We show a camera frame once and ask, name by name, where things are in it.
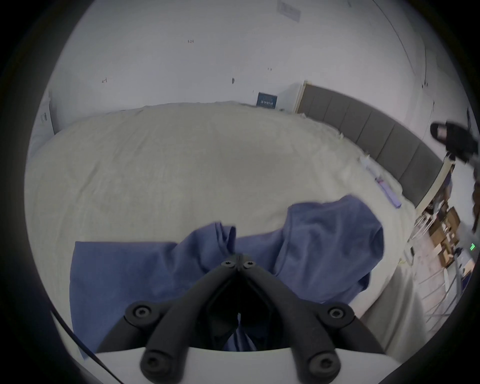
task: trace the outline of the mattress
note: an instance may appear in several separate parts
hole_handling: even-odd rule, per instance
[[[283,226],[298,202],[359,197],[384,228],[384,256],[350,304],[361,317],[395,271],[416,218],[400,184],[395,209],[362,151],[325,124],[237,103],[166,104],[80,121],[29,162],[25,216],[35,263],[72,325],[69,282],[76,241],[181,241],[214,221],[237,236]],[[66,340],[70,352],[78,349]]]

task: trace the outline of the upholstered headboard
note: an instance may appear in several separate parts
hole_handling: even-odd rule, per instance
[[[422,140],[361,101],[304,83],[295,112],[337,128],[389,171],[416,207],[442,178],[443,162]]]

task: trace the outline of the white wall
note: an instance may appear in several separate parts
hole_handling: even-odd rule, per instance
[[[276,0],[97,0],[51,78],[57,127],[143,105],[255,104],[259,91],[289,110],[305,79],[403,121],[414,73],[380,9],[371,0],[287,3],[299,23]]]

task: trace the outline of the purple object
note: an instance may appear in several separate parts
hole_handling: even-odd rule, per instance
[[[233,252],[249,255],[301,299],[349,303],[368,286],[384,252],[380,222],[350,195],[332,203],[294,204],[282,228],[235,235],[234,227],[213,223],[178,244],[76,242],[70,272],[73,331],[96,351],[128,305],[182,296]]]
[[[392,205],[397,209],[400,208],[402,206],[402,203],[398,199],[396,193],[392,191],[387,182],[380,177],[377,177],[375,181],[378,183],[378,185],[380,185],[380,188],[382,188],[382,191],[384,191],[385,196],[392,203]]]

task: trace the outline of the wall sign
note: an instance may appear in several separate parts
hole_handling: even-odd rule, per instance
[[[275,109],[276,96],[259,92],[257,98],[257,107]]]

